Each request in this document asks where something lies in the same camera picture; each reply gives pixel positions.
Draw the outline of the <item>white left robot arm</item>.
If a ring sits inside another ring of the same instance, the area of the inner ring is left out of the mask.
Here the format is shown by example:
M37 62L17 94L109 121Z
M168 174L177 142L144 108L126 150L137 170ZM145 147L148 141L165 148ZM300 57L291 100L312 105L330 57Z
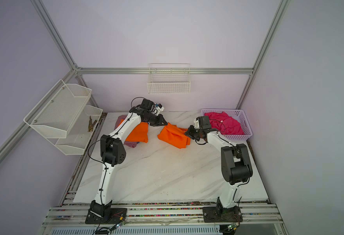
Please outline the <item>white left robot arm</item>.
M95 198L90 204L87 224L108 222L111 218L111 204L113 199L113 185L115 181L116 165L121 164L126 158L124 142L130 133L140 123L145 122L150 126L166 126L167 121L160 111L154 114L152 111L132 108L125 120L109 135L103 135L100 143L99 161L102 164L102 176Z

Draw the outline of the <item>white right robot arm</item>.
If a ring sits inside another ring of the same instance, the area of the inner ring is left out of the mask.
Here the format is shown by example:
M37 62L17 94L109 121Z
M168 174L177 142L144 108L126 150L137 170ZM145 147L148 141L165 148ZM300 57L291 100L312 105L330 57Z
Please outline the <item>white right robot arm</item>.
M229 187L217 200L217 213L233 209L242 199L241 188L247 185L253 176L253 169L245 144L234 144L214 128L202 129L191 125L185 135L194 141L205 140L220 152L221 172Z

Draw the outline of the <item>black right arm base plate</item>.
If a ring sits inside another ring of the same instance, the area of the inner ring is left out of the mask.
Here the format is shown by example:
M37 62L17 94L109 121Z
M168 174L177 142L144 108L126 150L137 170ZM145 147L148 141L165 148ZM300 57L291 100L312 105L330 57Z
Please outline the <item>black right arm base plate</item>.
M216 207L204 207L202 211L205 223L243 222L242 212L238 206L223 209L222 211Z

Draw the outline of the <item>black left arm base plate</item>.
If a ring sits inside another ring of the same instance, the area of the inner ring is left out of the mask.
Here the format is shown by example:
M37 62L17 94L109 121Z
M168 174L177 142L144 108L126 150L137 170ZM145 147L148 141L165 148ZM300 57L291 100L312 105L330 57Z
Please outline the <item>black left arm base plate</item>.
M85 224L120 224L125 220L126 215L126 208L108 209L104 212L104 215L100 215L98 212L89 209Z

